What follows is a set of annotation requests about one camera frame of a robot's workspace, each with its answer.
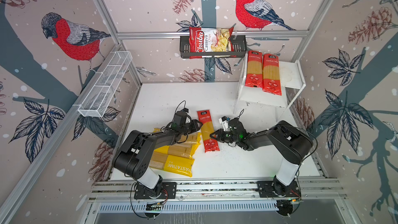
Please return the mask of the red spaghetti bag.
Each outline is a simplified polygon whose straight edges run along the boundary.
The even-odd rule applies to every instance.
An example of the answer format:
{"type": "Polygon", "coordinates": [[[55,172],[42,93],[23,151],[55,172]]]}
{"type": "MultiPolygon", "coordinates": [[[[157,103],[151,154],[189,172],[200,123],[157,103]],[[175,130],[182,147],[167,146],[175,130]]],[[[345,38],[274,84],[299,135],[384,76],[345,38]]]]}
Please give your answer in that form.
{"type": "Polygon", "coordinates": [[[271,54],[263,56],[262,91],[274,95],[282,95],[280,84],[279,57],[271,54]]]}
{"type": "Polygon", "coordinates": [[[258,51],[248,52],[246,87],[262,88],[262,53],[258,51]]]}
{"type": "Polygon", "coordinates": [[[198,120],[203,124],[201,134],[203,138],[205,152],[219,151],[218,142],[210,137],[214,133],[214,127],[209,110],[197,111],[198,120]]]}

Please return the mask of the yellow pasta bag top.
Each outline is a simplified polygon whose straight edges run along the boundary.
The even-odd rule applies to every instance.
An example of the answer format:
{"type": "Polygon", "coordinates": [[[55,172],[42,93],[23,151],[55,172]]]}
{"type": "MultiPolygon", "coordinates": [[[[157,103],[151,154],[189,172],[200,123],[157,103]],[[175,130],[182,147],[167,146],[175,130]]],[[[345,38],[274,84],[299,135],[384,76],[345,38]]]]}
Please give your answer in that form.
{"type": "Polygon", "coordinates": [[[177,146],[177,145],[193,146],[196,144],[200,144],[200,141],[201,141],[200,133],[197,132],[197,133],[190,134],[188,136],[182,135],[179,141],[175,142],[174,144],[167,143],[164,146],[177,146]]]}

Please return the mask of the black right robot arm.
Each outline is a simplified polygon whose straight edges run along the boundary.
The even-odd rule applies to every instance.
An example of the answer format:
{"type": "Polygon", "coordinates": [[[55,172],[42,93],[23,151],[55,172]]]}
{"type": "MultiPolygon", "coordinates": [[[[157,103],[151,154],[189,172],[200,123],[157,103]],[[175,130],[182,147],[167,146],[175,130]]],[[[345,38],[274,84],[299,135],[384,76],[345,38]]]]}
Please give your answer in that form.
{"type": "Polygon", "coordinates": [[[210,138],[226,144],[235,144],[245,151],[274,146],[283,159],[279,171],[273,178],[272,193],[283,197],[292,192],[294,179],[314,146],[306,131],[284,120],[267,130],[253,133],[246,131],[239,118],[230,120],[228,126],[227,131],[219,129],[211,133],[210,138]]]}

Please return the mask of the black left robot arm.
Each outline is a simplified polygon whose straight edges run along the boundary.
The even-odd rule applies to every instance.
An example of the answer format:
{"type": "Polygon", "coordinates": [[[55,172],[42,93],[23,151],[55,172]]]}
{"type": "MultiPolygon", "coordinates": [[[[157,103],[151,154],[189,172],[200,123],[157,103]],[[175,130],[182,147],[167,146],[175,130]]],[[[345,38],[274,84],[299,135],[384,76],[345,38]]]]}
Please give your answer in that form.
{"type": "Polygon", "coordinates": [[[185,108],[176,111],[172,121],[158,132],[133,130],[114,152],[112,166],[158,195],[163,179],[149,167],[154,150],[174,145],[182,136],[200,131],[202,126],[199,120],[190,117],[185,108]]]}

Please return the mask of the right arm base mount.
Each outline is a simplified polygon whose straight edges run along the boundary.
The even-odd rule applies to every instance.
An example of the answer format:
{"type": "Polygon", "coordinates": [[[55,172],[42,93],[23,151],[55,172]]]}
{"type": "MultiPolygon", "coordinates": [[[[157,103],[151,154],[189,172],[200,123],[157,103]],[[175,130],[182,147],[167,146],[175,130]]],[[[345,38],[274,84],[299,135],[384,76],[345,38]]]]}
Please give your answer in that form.
{"type": "Polygon", "coordinates": [[[289,186],[277,181],[257,181],[257,190],[260,198],[300,198],[301,191],[298,183],[294,180],[289,186]]]}

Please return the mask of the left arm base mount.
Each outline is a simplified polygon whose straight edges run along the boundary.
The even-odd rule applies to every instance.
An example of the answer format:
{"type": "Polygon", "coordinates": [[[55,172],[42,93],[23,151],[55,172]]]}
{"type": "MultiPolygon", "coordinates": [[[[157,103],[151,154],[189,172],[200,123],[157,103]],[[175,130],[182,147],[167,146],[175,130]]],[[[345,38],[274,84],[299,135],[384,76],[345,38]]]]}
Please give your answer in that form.
{"type": "Polygon", "coordinates": [[[177,183],[157,184],[154,189],[150,189],[141,183],[137,183],[134,189],[134,200],[166,200],[175,199],[177,183]]]}

